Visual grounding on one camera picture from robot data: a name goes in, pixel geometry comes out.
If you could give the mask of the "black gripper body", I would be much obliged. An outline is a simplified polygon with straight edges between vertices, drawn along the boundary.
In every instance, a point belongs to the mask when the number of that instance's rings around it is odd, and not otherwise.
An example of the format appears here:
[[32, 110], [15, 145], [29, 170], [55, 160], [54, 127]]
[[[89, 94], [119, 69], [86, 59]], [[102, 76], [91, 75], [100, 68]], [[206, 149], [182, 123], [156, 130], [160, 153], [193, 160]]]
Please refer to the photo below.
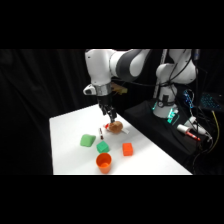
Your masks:
[[112, 106], [112, 95], [104, 95], [104, 96], [98, 96], [97, 101], [99, 104], [99, 108], [102, 110], [103, 114], [106, 115], [106, 110], [115, 111], [115, 109]]

